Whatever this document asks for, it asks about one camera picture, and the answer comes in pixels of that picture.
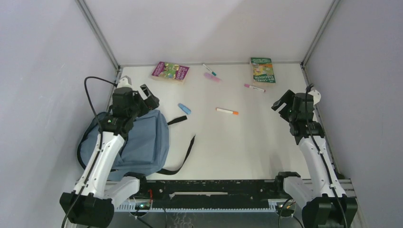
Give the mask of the pink eraser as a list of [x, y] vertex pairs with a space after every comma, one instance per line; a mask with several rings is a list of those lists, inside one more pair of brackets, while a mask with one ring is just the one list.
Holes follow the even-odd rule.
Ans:
[[220, 79], [220, 78], [214, 76], [214, 75], [211, 74], [211, 73], [205, 72], [203, 75], [204, 75], [207, 79], [209, 79], [209, 80], [211, 80], [211, 81], [214, 81], [214, 82], [217, 82], [217, 83], [221, 82], [221, 79]]

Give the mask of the pink capped marker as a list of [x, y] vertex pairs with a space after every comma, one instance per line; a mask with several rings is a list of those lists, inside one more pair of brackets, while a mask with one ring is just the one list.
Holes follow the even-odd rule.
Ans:
[[251, 88], [251, 89], [254, 89], [254, 90], [258, 90], [258, 91], [261, 91], [261, 92], [266, 92], [266, 90], [265, 89], [263, 89], [263, 88], [259, 88], [259, 87], [256, 87], [256, 86], [253, 86], [253, 85], [249, 85], [249, 84], [244, 84], [244, 87], [247, 87], [247, 88]]

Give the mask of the blue eraser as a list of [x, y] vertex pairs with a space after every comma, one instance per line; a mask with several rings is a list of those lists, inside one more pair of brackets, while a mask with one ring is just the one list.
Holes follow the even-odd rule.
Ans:
[[179, 104], [178, 104], [178, 107], [179, 107], [184, 113], [186, 113], [187, 115], [191, 114], [191, 110], [190, 110], [188, 107], [186, 107], [185, 105], [179, 103]]

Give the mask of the aluminium frame profile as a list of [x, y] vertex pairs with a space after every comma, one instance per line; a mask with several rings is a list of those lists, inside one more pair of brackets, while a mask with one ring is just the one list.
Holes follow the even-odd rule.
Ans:
[[120, 65], [113, 54], [113, 51], [110, 47], [110, 45], [107, 42], [107, 39], [105, 38], [103, 32], [101, 31], [100, 26], [98, 25], [93, 13], [91, 12], [91, 9], [89, 8], [88, 4], [86, 3], [85, 0], [75, 0], [75, 3], [77, 4], [78, 8], [81, 10], [84, 18], [86, 19], [90, 29], [95, 35], [95, 38], [97, 39], [98, 43], [100, 44], [102, 50], [108, 57], [110, 63], [112, 64], [113, 68], [115, 71], [118, 73], [120, 71]]

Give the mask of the orange capped marker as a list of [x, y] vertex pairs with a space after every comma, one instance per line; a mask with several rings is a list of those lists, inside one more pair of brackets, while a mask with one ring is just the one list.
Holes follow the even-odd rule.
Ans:
[[218, 107], [215, 108], [215, 110], [219, 111], [219, 112], [223, 112], [223, 113], [233, 114], [233, 115], [238, 115], [239, 114], [239, 112], [237, 112], [237, 111], [232, 111], [232, 110], [218, 108]]

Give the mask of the green treehouse book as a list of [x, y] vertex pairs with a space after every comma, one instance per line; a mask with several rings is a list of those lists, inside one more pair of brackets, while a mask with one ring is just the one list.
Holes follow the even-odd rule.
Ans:
[[255, 84], [275, 84], [275, 74], [271, 58], [251, 57], [249, 59], [252, 69], [252, 81]]

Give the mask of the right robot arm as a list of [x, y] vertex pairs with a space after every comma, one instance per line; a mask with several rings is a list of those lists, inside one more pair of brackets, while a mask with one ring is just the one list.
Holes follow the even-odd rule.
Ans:
[[321, 124], [313, 119], [317, 101], [310, 90], [304, 93], [287, 90], [271, 107], [288, 122], [312, 182], [309, 188], [297, 172], [279, 172], [275, 178], [275, 193], [282, 198], [289, 196], [301, 208], [305, 228], [349, 228], [358, 204], [347, 195], [332, 167], [325, 133]]

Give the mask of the teal capped marker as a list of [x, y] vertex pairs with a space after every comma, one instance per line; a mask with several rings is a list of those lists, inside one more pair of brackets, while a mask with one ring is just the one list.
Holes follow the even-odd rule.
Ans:
[[202, 64], [202, 66], [205, 67], [213, 76], [217, 76], [217, 74], [212, 69], [210, 69], [206, 64]]

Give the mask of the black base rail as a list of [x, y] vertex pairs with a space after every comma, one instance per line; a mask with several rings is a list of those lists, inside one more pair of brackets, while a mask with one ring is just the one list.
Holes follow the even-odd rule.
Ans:
[[130, 197], [153, 209], [276, 210], [289, 195], [275, 180], [148, 180]]

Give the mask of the blue student backpack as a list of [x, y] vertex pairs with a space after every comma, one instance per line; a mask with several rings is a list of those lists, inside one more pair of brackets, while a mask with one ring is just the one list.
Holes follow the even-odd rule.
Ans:
[[[194, 137], [180, 167], [173, 171], [163, 169], [170, 147], [169, 125], [185, 120], [187, 120], [187, 116], [184, 115], [167, 122], [159, 110], [152, 110], [146, 115], [137, 117], [129, 132], [128, 139], [114, 160], [107, 179], [109, 181], [120, 181], [128, 172], [145, 176], [154, 173], [177, 174], [190, 154]], [[94, 118], [78, 145], [77, 159], [83, 169], [86, 168], [95, 147], [98, 128]]]

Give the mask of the purple treehouse book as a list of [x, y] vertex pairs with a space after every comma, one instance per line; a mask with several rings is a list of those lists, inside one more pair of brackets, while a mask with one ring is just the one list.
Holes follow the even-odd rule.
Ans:
[[190, 68], [170, 62], [159, 62], [151, 73], [151, 79], [183, 83]]

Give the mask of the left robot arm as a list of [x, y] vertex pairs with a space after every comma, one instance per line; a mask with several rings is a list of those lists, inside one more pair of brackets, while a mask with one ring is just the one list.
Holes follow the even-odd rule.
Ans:
[[131, 79], [123, 77], [113, 84], [112, 104], [103, 119], [95, 115], [99, 126], [97, 140], [85, 170], [73, 190], [62, 193], [59, 203], [65, 213], [61, 227], [68, 223], [106, 228], [118, 208], [127, 198], [143, 198], [149, 186], [136, 177], [124, 177], [115, 186], [105, 190], [109, 173], [117, 154], [127, 141], [137, 117], [159, 106], [159, 99], [147, 85], [140, 86], [146, 98], [132, 89]]

